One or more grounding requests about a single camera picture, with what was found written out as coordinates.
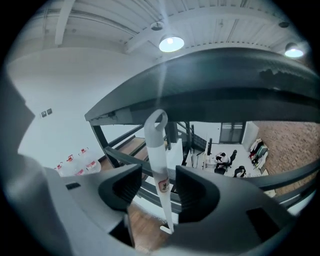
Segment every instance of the clothing rack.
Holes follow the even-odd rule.
[[[266,158],[268,156],[269,148],[263,142],[261,138],[257,138],[255,142],[250,147],[250,155],[252,164],[255,166],[254,168],[258,168],[261,170],[266,162]]]

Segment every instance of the ceiling beam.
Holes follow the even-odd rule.
[[[240,8],[232,6],[210,6],[204,8],[196,8],[188,11],[183,11],[178,14],[167,17],[168,24],[176,25],[201,18],[212,19],[242,19],[262,22],[264,24],[279,23],[282,20],[265,13],[264,11],[254,10],[250,8]],[[125,52],[131,53],[136,48],[143,45],[146,41],[151,40],[155,36],[159,36],[159,31],[153,31],[150,27],[141,31],[130,39],[125,45]]]
[[[69,14],[72,10],[72,6],[74,5],[76,0],[64,0],[62,8],[60,10],[60,15],[58,22],[56,24],[56,29],[55,29],[55,44],[56,45],[61,45],[62,41],[64,39],[64,34],[65,34],[65,29],[67,25],[67,21],[69,18]]]
[[[168,60],[171,60],[173,58],[177,58],[186,54],[191,54],[198,51],[204,51],[204,50],[211,50],[211,49],[218,49],[218,48],[249,48],[249,49],[259,49],[259,50],[265,50],[270,51],[271,49],[266,46],[256,45],[252,43],[236,43],[236,42],[224,42],[224,43],[209,43],[209,44],[203,44],[199,46],[189,47],[189,48],[183,48],[181,50],[177,50],[175,52],[166,52],[161,57],[156,59],[155,63],[162,63]]]
[[[39,54],[44,51],[62,50],[63,48],[89,48],[105,50],[128,57],[128,55],[124,53],[124,47],[121,43],[112,42],[97,37],[65,34],[63,37],[63,43],[59,45],[59,48],[57,48],[55,45],[54,35],[46,35],[45,38],[38,37],[28,40],[22,38],[16,40],[7,56],[6,62],[11,63],[28,55]],[[145,54],[139,54],[139,58],[144,59],[147,62],[154,61],[154,58],[151,58]]]

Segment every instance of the red logo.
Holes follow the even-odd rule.
[[[162,180],[158,183],[159,189],[162,193],[167,192],[170,188],[169,178]]]

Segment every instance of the white ceiling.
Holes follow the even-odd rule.
[[[151,30],[164,22],[161,31]],[[287,43],[307,48],[286,16],[267,0],[55,0],[43,6],[22,30],[18,44],[41,51],[93,47],[163,60],[195,51],[246,47],[283,53]],[[184,39],[175,53],[163,53],[160,38]]]

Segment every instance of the white pole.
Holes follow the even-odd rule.
[[[168,116],[162,109],[153,112],[144,124],[145,144],[152,169],[157,194],[170,231],[174,232],[170,200],[170,182],[167,167],[166,148],[163,130],[168,123]]]

